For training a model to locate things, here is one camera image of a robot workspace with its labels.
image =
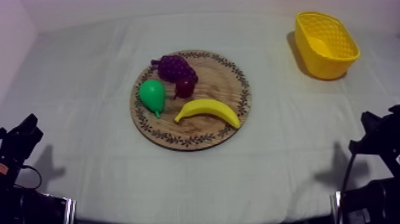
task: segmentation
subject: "white tablecloth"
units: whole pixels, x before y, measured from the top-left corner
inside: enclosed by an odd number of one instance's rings
[[[0,125],[38,116],[45,135],[26,164],[42,173],[41,191],[75,198],[79,217],[228,224],[328,214],[348,142],[364,134],[361,112],[382,116],[400,102],[400,40],[348,27],[361,58],[344,78],[326,82],[298,67],[289,44],[294,22],[294,16],[182,14],[41,34],[0,106]],[[240,131],[196,153],[154,145],[129,113],[142,70],[183,49],[229,58],[252,89]],[[360,156],[350,184],[387,176],[379,158]],[[22,173],[19,181],[36,179]]]

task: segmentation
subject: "purple grapes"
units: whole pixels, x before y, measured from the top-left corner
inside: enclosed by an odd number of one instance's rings
[[[179,55],[165,55],[159,61],[152,60],[151,64],[157,66],[158,75],[167,82],[176,83],[182,78],[189,77],[197,83],[199,79],[194,69]]]

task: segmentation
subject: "green pear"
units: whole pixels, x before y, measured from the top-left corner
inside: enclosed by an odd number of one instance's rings
[[[139,96],[146,107],[160,118],[165,106],[164,85],[158,80],[149,79],[140,86]]]

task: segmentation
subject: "plastic basket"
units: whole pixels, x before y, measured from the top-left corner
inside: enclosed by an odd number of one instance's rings
[[[295,39],[306,68],[320,79],[340,78],[360,56],[345,26],[323,13],[299,13]]]

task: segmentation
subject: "wooden plate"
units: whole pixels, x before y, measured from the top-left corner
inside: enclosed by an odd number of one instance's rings
[[[245,122],[251,106],[251,93],[243,72],[228,59],[207,51],[179,51],[196,71],[199,82],[188,99],[173,99],[175,85],[160,80],[154,66],[147,67],[133,85],[130,96],[130,115],[139,131],[150,141],[171,150],[196,151],[213,147],[229,139],[238,130],[224,120],[210,115],[199,115],[175,123],[183,105],[193,99],[213,98],[229,105]],[[148,80],[160,80],[167,96],[165,109],[157,119],[139,99],[140,85]]]

